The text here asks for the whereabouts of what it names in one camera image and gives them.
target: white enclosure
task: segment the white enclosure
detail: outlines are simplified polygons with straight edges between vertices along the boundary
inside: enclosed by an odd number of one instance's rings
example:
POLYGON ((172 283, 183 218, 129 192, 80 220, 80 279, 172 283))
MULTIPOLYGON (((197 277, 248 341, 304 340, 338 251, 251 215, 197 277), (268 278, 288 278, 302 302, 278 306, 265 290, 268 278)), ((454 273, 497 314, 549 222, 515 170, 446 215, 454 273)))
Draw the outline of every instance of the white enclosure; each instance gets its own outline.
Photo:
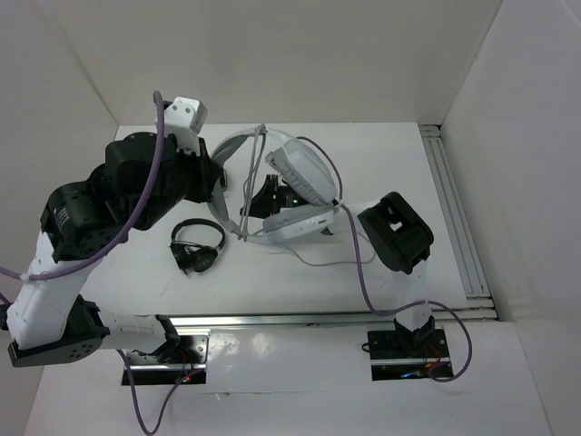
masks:
MULTIPOLYGON (((502 322, 472 312, 473 367, 445 387, 371 383, 365 327, 216 331, 224 346, 211 350, 208 384, 178 390, 160 434, 578 434, 581 381, 568 370, 581 357, 580 17, 577 0, 4 0, 0 264, 26 268, 53 189, 86 178, 116 135, 153 129, 154 89, 204 101, 211 147, 236 124, 293 123, 280 128, 333 143, 348 203, 399 190, 428 217, 432 295, 472 311, 475 289, 489 289, 502 322), (422 144, 417 124, 442 124, 441 138, 432 126, 422 144)), ((238 191, 241 171, 233 165, 238 191)), ((137 313, 363 310, 352 265, 333 270, 335 282, 293 264, 300 288, 273 274, 265 298, 256 265, 295 261, 243 259, 233 239, 215 270, 182 277, 156 247, 206 209, 180 204, 133 232, 83 294, 137 313), (243 274, 251 280, 230 292, 243 274)), ((374 298, 390 307, 373 267, 374 298)), ((2 276, 0 286, 10 299, 19 289, 2 276)), ((464 340, 440 325, 457 368, 464 340)), ((140 434, 121 370, 98 352, 41 381, 41 369, 15 370, 0 350, 3 391, 18 392, 0 399, 0 434, 75 435, 81 422, 84 434, 140 434)), ((138 391, 152 422, 166 390, 138 391)))

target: headphone headband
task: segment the headphone headband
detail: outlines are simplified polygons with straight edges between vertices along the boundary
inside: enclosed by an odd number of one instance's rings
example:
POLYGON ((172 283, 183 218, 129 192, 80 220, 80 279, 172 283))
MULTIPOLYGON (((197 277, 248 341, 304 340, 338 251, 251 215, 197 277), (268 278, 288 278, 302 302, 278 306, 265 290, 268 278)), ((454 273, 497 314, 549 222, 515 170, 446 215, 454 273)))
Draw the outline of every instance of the headphone headband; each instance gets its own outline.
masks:
MULTIPOLYGON (((211 159, 223 168, 225 162, 232 157, 234 153, 246 142, 248 138, 253 138, 261 135, 273 137, 274 139, 287 143, 294 139, 293 136, 281 132, 280 130, 267 129, 264 124, 255 128, 242 130, 236 134, 224 139, 212 152, 211 159)), ((234 233, 239 236, 241 234, 240 226, 230 219, 228 215, 228 206, 224 198, 224 191, 220 185, 220 181, 216 182, 212 190, 212 200, 208 203, 208 208, 213 217, 220 223, 220 225, 229 233, 234 233)), ((249 234, 246 235, 246 240, 251 243, 270 244, 266 235, 249 234)))
POLYGON ((222 235, 222 238, 220 239, 220 242, 218 243, 218 245, 216 245, 216 247, 214 247, 214 248, 218 252, 224 248, 224 245, 226 244, 226 232, 224 231, 224 229, 222 229, 222 227, 219 224, 215 223, 214 221, 204 220, 203 218, 191 218, 190 220, 182 221, 181 223, 179 223, 175 227, 173 227, 172 243, 175 242, 175 238, 181 229, 183 229, 184 227, 189 227, 191 225, 207 225, 209 227, 216 229, 218 232, 220 232, 220 234, 222 235))

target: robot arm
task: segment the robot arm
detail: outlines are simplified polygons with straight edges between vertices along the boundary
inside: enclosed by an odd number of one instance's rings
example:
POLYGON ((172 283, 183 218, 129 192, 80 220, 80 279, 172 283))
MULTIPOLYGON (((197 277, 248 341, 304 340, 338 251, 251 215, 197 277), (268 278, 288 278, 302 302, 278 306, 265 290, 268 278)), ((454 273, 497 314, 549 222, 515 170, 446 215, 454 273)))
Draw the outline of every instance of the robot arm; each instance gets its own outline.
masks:
MULTIPOLYGON (((148 230, 182 199, 208 202, 222 169, 208 157, 198 133, 206 108, 178 97, 164 102, 165 132, 160 169, 133 228, 148 230)), ((49 197, 28 274, 56 273, 91 258, 123 227, 141 195, 152 165, 156 135, 131 134, 105 149, 105 163, 83 182, 49 197)), ((167 317, 101 312, 79 295, 100 261, 52 280, 25 282, 7 309, 5 328, 16 367, 75 362, 99 348, 153 353, 161 361, 180 338, 167 317)))

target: headphone cushion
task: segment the headphone cushion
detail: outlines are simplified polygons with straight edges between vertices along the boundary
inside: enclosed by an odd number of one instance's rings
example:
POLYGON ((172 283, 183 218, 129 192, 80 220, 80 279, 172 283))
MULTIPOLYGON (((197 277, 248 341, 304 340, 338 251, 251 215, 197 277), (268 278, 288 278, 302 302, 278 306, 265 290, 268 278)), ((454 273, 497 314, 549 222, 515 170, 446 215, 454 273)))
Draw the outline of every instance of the headphone cushion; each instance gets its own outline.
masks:
POLYGON ((212 247, 202 247, 193 254, 192 269, 202 273, 210 268, 218 257, 218 252, 212 247))
POLYGON ((275 150, 271 156, 272 163, 281 174, 282 178, 298 195, 310 204, 316 206, 329 204, 329 202, 325 201, 325 199, 294 170, 282 148, 275 150))
POLYGON ((305 204, 304 206, 295 207, 276 215, 269 216, 262 223, 262 230, 264 233, 275 232, 287 225, 295 224, 300 221, 312 218, 333 209, 332 205, 315 206, 312 204, 305 204))
POLYGON ((190 267, 190 256, 181 245, 178 243, 172 243, 170 245, 170 249, 172 250, 173 259, 178 264, 178 268, 180 268, 184 273, 190 267))

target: purple cable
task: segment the purple cable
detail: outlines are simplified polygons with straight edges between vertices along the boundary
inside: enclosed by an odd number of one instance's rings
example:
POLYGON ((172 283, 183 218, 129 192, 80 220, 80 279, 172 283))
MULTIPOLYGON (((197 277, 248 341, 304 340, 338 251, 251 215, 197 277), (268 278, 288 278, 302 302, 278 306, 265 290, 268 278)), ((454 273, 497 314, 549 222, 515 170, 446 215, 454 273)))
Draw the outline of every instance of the purple cable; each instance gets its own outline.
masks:
POLYGON ((177 380, 175 381, 175 384, 172 386, 170 391, 165 396, 165 400, 163 400, 162 409, 160 410, 160 415, 157 418, 157 423, 155 424, 155 428, 152 431, 149 431, 149 430, 147 430, 147 427, 145 427, 145 422, 143 422, 142 413, 139 410, 139 402, 137 401, 137 392, 135 391, 135 380, 133 379, 133 371, 131 369, 131 364, 129 363, 129 360, 127 359, 127 356, 125 356, 124 352, 122 352, 121 350, 116 350, 116 351, 119 353, 119 355, 123 359, 123 363, 125 364, 125 368, 127 369, 127 378, 129 379, 129 387, 131 388, 131 396, 133 398, 133 408, 135 409, 135 416, 137 417, 137 421, 139 422, 139 426, 142 428, 143 433, 145 433, 147 436, 153 436, 160 429, 160 425, 162 425, 163 413, 165 412, 165 407, 167 406, 167 403, 169 402, 170 398, 172 397, 172 394, 175 392, 176 389, 178 389, 178 386, 180 386, 180 383, 182 382, 182 380, 186 377, 193 376, 196 372, 199 372, 201 370, 192 370, 192 371, 188 372, 187 374, 185 374, 184 376, 177 378, 177 380))
MULTIPOLYGON (((335 171, 335 174, 337 175, 337 180, 339 182, 339 198, 340 198, 340 200, 342 200, 343 199, 343 181, 341 180, 341 175, 339 173, 339 169, 337 168, 337 166, 335 165, 333 160, 322 149, 322 147, 320 145, 318 145, 317 143, 315 143, 312 139, 307 138, 306 136, 297 136, 297 139, 302 140, 302 141, 307 141, 308 143, 310 143, 311 145, 316 147, 317 150, 319 150, 325 156, 325 158, 327 158, 330 166, 333 167, 333 170, 335 171)), ((355 220, 353 219, 353 214, 351 213, 349 207, 347 207, 343 203, 340 205, 340 207, 347 214, 347 218, 349 218, 351 234, 353 235, 353 246, 355 249, 355 263, 357 264, 357 275, 359 276, 359 285, 361 286, 361 293, 363 294, 363 299, 365 300, 365 303, 367 304, 369 311, 371 313, 378 315, 378 316, 394 316, 394 315, 396 315, 400 312, 406 311, 407 309, 410 309, 412 307, 420 306, 421 304, 427 303, 427 304, 431 304, 433 306, 438 306, 439 308, 445 310, 450 315, 452 315, 454 320, 456 320, 456 322, 458 323, 458 325, 462 329, 462 332, 464 332, 464 334, 466 335, 466 341, 468 342, 468 357, 466 358, 466 362, 464 363, 464 366, 462 366, 462 368, 460 369, 460 371, 458 371, 456 373, 456 375, 453 375, 452 377, 448 377, 446 379, 436 378, 433 375, 433 371, 436 370, 438 367, 447 364, 446 362, 442 362, 438 365, 434 365, 431 368, 429 368, 428 377, 431 380, 433 380, 434 382, 442 382, 442 383, 452 382, 454 380, 457 380, 459 377, 462 376, 462 374, 464 372, 466 372, 466 370, 468 369, 468 366, 470 366, 470 363, 472 362, 472 338, 470 338, 470 333, 468 332, 468 329, 466 328, 466 324, 462 320, 460 320, 460 318, 456 315, 454 310, 447 307, 446 304, 443 304, 441 302, 434 302, 432 300, 420 301, 420 302, 411 302, 411 303, 406 304, 404 306, 398 307, 398 309, 393 309, 391 311, 378 311, 375 307, 373 307, 373 304, 371 303, 371 299, 369 298, 369 294, 367 292, 367 286, 365 285, 365 277, 363 275, 363 263, 361 262, 361 249, 359 247, 359 238, 357 237, 357 227, 355 226, 355 220)))
MULTIPOLYGON (((69 268, 65 268, 60 271, 44 272, 42 274, 31 274, 30 280, 52 280, 81 271, 87 266, 90 266, 93 263, 103 259, 107 254, 109 254, 109 252, 113 248, 115 248, 115 246, 118 243, 120 243, 127 237, 127 234, 132 229, 133 225, 139 218, 139 215, 143 211, 143 208, 147 204, 147 200, 149 198, 150 193, 152 192, 153 185, 155 184, 155 178, 157 177, 157 172, 160 168, 160 163, 162 162, 163 139, 165 135, 164 133, 165 119, 163 112, 163 98, 159 91, 153 92, 153 100, 155 101, 155 106, 157 107, 157 125, 156 125, 157 138, 155 142, 155 152, 153 153, 152 167, 149 171, 149 175, 147 176, 147 181, 145 182, 145 186, 143 188, 141 196, 139 197, 139 201, 135 205, 135 209, 133 209, 133 212, 129 216, 129 219, 127 220, 125 225, 118 232, 118 234, 107 245, 104 246, 104 248, 101 251, 94 254, 89 259, 86 259, 76 264, 75 266, 71 266, 69 268)), ((16 280, 20 280, 21 276, 21 274, 19 274, 18 272, 10 271, 2 266, 0 266, 0 273, 16 280)))
POLYGON ((436 370, 439 366, 446 364, 445 362, 442 362, 439 365, 432 366, 428 370, 428 377, 431 380, 433 380, 434 382, 442 382, 442 383, 452 382, 452 381, 460 378, 462 376, 462 374, 464 372, 466 372, 466 370, 468 369, 468 366, 472 362, 472 338, 470 338, 470 333, 468 332, 468 329, 466 328, 466 324, 464 324, 464 322, 462 320, 460 320, 460 318, 456 315, 456 313, 452 309, 447 307, 446 304, 443 304, 441 302, 434 302, 432 300, 411 302, 411 303, 406 304, 404 306, 398 307, 398 309, 393 309, 391 311, 378 311, 375 307, 373 307, 373 304, 371 303, 371 299, 369 298, 369 294, 367 292, 367 286, 365 285, 365 277, 363 275, 363 266, 361 263, 361 250, 359 247, 359 240, 357 238, 357 228, 355 227, 355 220, 353 219, 353 214, 351 213, 349 207, 347 207, 345 204, 342 204, 341 208, 345 211, 345 213, 347 214, 347 217, 349 218, 351 232, 353 233, 353 246, 355 248, 355 261, 357 263, 357 275, 359 276, 359 284, 361 286, 361 292, 363 293, 363 299, 365 300, 365 303, 367 304, 367 307, 369 308, 369 310, 378 316, 393 316, 393 315, 396 315, 400 312, 406 311, 407 309, 412 308, 414 306, 419 306, 421 304, 427 303, 427 304, 432 304, 434 306, 438 306, 439 308, 444 309, 446 312, 451 314, 454 317, 454 319, 456 320, 456 322, 459 324, 459 326, 462 329, 462 331, 464 332, 464 334, 466 335, 466 341, 468 342, 468 357, 466 358, 466 361, 464 362, 464 366, 462 366, 462 369, 460 369, 460 371, 458 371, 452 377, 447 377, 445 379, 441 379, 441 378, 439 379, 433 375, 433 371, 436 370))
POLYGON ((4 304, 11 304, 11 303, 10 303, 10 300, 8 300, 8 299, 5 297, 5 295, 4 295, 3 293, 1 293, 1 292, 0 292, 0 300, 2 300, 2 302, 3 302, 4 304))
POLYGON ((339 182, 339 200, 340 201, 343 200, 343 181, 341 180, 339 170, 337 169, 337 167, 335 166, 335 163, 330 158, 330 156, 327 154, 327 152, 325 152, 325 150, 323 150, 323 148, 320 145, 318 145, 312 139, 310 139, 306 136, 297 136, 297 139, 299 139, 301 141, 307 141, 309 144, 311 144, 313 147, 315 147, 317 150, 319 150, 323 154, 323 156, 325 156, 327 158, 330 166, 333 167, 333 170, 335 171, 335 174, 337 175, 337 181, 339 182))

